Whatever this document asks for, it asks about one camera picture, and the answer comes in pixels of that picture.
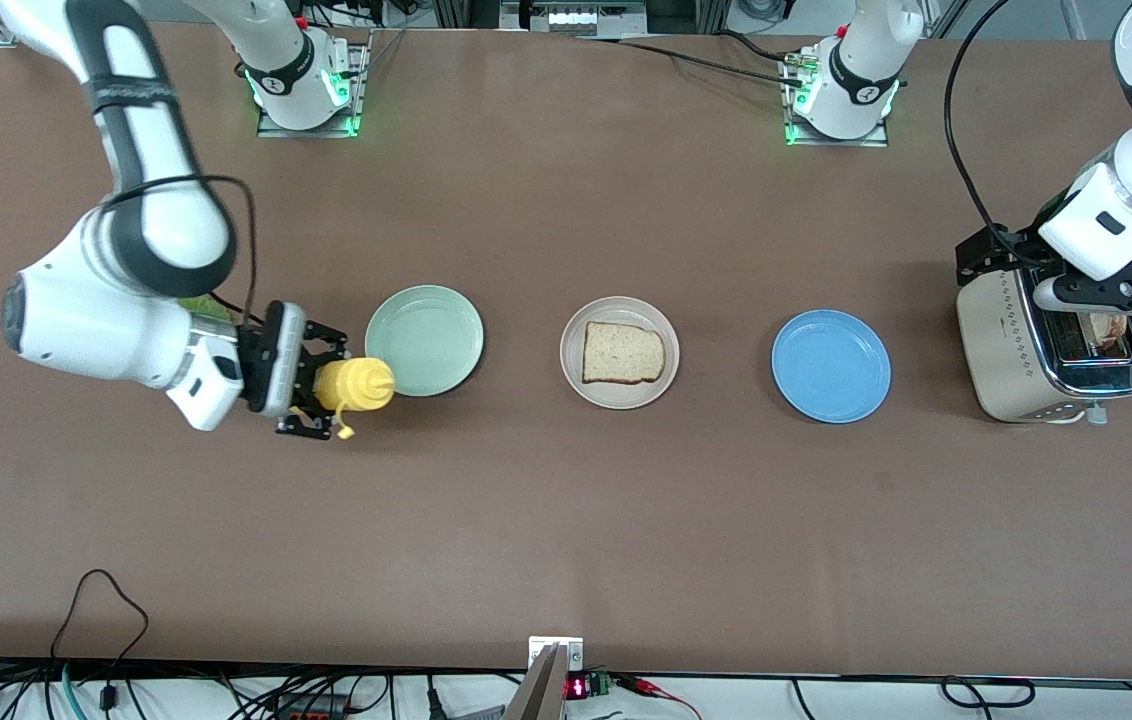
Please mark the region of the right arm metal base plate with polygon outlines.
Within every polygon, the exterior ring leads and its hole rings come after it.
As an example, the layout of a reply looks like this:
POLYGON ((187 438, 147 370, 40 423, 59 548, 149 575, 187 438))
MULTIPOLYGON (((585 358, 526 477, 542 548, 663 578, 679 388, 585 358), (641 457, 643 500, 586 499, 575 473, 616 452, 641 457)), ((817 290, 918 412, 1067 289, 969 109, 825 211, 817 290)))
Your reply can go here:
POLYGON ((292 86, 291 94, 273 96, 252 82, 258 106, 256 136, 261 138, 352 138, 359 135, 368 85, 371 46, 305 29, 314 41, 314 68, 292 86))

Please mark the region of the green lettuce leaf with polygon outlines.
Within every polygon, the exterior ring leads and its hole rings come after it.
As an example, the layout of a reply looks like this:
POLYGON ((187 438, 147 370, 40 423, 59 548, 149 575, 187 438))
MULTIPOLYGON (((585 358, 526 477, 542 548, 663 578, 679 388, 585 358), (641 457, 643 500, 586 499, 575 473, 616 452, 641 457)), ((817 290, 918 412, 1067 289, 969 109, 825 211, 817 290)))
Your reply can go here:
POLYGON ((233 312, 228 309, 228 306, 214 300, 209 293, 191 297, 191 299, 178 299, 177 305, 192 315, 195 319, 218 322, 229 325, 234 323, 233 312))

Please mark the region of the red and black clip leads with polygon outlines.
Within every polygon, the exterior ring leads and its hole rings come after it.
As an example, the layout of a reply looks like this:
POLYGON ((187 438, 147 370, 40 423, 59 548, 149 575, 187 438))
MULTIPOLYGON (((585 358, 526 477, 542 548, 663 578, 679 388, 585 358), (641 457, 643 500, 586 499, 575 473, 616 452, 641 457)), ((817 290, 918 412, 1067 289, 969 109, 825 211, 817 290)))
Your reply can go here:
POLYGON ((691 702, 681 700, 680 697, 675 696, 675 694, 667 692, 664 688, 659 687, 657 683, 638 678, 638 676, 621 672, 611 672, 610 678, 612 683, 621 689, 638 694, 640 697, 676 703, 676 705, 688 710, 695 720, 704 720, 704 717, 700 714, 698 708, 691 705, 691 702))

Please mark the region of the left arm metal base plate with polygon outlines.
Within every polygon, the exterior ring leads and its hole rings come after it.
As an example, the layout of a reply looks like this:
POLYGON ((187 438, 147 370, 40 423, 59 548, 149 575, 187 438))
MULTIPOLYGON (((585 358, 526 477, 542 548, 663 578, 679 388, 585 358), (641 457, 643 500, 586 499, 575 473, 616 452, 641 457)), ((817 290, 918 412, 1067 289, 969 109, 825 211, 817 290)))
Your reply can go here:
POLYGON ((837 77, 834 55, 816 46, 778 61, 784 102, 784 142, 790 146, 886 147, 887 117, 901 87, 898 77, 863 82, 837 77))

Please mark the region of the grey angled mount post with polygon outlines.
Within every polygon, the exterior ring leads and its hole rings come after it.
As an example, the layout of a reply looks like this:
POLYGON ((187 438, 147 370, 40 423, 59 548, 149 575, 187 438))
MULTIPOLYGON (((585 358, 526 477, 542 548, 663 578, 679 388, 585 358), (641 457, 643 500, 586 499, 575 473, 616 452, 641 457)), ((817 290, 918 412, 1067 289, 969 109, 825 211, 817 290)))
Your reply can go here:
POLYGON ((565 720, 563 692, 571 672, 571 648, 544 644, 499 720, 565 720))

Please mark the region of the small white metal bracket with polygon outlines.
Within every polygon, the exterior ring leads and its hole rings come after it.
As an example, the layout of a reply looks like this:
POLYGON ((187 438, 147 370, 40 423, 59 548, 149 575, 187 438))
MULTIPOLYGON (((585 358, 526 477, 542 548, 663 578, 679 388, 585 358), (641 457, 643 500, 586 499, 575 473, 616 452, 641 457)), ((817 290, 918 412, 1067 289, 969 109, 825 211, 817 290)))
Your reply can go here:
POLYGON ((569 665, 571 672, 580 672, 584 669, 584 638, 567 637, 567 635, 531 635, 528 638, 528 661, 526 666, 534 665, 538 655, 551 648, 563 648, 563 655, 569 665))

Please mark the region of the toasted bread slice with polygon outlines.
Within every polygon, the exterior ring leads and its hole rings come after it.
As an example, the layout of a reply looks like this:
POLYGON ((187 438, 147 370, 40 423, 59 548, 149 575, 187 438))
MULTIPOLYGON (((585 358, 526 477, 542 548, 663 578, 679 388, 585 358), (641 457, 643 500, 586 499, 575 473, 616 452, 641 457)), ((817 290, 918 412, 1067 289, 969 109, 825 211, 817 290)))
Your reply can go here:
POLYGON ((1095 355, 1124 354, 1122 342, 1127 332, 1127 315, 1086 312, 1081 327, 1095 355))
POLYGON ((636 386, 658 382, 664 369, 664 342, 657 331, 620 323, 586 323, 581 382, 636 386))

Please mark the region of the yellow squeeze mustard bottle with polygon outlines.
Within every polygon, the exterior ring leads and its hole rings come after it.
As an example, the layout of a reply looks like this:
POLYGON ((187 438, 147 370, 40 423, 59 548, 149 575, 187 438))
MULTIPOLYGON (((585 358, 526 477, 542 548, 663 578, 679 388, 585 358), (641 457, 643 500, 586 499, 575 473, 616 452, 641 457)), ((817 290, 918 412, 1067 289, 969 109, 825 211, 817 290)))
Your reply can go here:
POLYGON ((370 413, 387 406, 396 392, 396 378, 377 357, 351 357, 323 365, 316 370, 314 395, 333 413, 338 439, 354 437, 346 413, 370 413))

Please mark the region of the blue plate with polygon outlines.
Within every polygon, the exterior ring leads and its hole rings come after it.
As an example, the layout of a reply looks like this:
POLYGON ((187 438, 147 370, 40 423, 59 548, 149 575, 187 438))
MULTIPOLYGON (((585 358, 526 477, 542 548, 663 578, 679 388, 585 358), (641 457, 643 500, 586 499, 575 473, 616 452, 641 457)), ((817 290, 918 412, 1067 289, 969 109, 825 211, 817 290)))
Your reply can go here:
POLYGON ((770 370, 787 404, 826 425, 867 419, 886 401, 892 365, 885 343, 849 312, 799 312, 777 332, 770 370))

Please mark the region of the beige chrome toaster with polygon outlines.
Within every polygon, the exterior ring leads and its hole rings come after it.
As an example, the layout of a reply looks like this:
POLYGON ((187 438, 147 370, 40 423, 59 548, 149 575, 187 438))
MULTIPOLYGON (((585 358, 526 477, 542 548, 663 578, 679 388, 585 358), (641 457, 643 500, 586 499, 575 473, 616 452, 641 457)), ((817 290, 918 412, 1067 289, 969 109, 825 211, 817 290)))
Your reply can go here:
POLYGON ((1132 318, 1124 354, 1095 355, 1084 312, 1034 305, 1036 271, 979 275, 957 295, 964 360, 983 411, 1005 423, 1101 427, 1107 405, 1132 397, 1132 318))

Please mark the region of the light green plate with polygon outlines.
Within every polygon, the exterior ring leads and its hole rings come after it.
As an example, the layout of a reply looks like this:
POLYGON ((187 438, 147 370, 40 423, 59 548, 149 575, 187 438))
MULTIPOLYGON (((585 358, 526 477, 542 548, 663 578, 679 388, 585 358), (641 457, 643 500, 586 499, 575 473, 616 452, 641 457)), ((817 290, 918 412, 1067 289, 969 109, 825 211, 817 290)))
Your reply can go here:
POLYGON ((419 284, 389 295, 371 314, 365 354, 386 363, 397 395, 434 397, 466 382, 482 359, 484 323, 468 297, 419 284))

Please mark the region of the beige plate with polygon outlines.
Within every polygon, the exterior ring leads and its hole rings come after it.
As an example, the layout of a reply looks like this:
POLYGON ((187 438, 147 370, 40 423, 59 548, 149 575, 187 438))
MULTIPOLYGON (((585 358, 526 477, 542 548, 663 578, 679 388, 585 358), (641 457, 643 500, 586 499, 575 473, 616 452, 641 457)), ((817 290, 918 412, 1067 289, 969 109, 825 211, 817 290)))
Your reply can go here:
POLYGON ((571 387, 581 397, 599 408, 610 410, 634 410, 653 404, 664 395, 675 382, 681 360, 679 336, 667 316, 648 301, 626 295, 611 295, 598 299, 581 307, 571 316, 561 333, 560 365, 571 387), (583 348, 588 322, 608 322, 657 331, 661 334, 666 348, 666 369, 658 382, 621 386, 621 384, 581 382, 583 374, 583 348))

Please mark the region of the grey vented device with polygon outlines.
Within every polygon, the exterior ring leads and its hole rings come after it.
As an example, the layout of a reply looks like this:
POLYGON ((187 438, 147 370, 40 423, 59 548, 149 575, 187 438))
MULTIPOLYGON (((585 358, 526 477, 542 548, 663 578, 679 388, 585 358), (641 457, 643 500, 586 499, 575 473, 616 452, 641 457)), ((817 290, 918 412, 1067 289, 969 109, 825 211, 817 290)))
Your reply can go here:
POLYGON ((499 0, 497 27, 616 40, 648 35, 644 0, 499 0))

